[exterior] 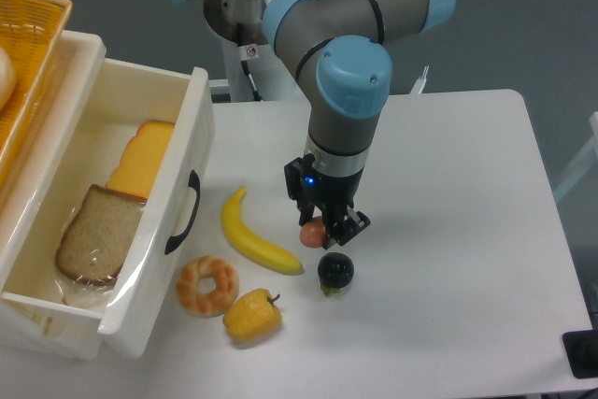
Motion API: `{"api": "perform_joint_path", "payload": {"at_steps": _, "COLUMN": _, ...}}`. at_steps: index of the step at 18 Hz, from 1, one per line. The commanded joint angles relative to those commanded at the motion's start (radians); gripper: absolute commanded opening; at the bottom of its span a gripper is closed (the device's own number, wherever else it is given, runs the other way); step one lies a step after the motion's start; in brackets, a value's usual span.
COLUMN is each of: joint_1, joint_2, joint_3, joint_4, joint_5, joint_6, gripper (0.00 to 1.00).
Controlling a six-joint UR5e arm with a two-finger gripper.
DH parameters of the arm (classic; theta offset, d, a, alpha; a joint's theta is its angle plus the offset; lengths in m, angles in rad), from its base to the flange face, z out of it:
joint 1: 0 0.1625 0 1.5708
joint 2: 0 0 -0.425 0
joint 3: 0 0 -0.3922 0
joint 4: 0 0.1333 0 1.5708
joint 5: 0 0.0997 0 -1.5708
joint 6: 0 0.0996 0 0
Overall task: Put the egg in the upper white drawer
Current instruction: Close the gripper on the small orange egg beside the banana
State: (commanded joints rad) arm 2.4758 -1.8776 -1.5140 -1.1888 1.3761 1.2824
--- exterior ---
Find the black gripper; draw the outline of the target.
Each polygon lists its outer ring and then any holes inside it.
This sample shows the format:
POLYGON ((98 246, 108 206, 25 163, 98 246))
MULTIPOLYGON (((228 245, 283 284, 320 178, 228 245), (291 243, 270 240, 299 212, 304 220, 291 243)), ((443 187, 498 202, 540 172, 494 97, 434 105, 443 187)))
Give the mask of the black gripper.
POLYGON ((287 193, 299 210, 299 225, 314 219, 315 208, 321 212, 325 228, 322 247, 344 246, 370 224, 370 219, 354 209, 354 195, 363 171, 349 176, 326 175, 316 169, 312 153, 298 157, 284 166, 287 193))

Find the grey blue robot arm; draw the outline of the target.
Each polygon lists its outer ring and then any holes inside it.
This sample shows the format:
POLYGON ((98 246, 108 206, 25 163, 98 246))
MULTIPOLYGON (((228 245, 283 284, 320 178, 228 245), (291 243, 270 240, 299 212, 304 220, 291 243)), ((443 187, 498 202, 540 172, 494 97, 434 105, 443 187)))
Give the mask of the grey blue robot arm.
MULTIPOLYGON (((171 0, 182 3, 188 0, 171 0)), ((456 0, 204 0, 239 100, 292 79, 311 106, 305 151, 285 166, 301 223, 321 214, 322 245, 344 245, 369 219, 354 207, 392 81, 385 43, 447 21, 456 0), (256 79, 258 60, 285 68, 256 79)))

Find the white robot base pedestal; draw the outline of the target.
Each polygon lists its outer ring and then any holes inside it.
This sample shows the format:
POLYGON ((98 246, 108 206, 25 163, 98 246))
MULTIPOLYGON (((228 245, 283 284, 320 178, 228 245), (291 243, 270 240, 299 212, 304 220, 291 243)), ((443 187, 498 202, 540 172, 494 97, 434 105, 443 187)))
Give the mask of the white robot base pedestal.
POLYGON ((205 19, 220 40, 233 102, 289 100, 295 81, 262 28, 271 0, 205 0, 205 19))

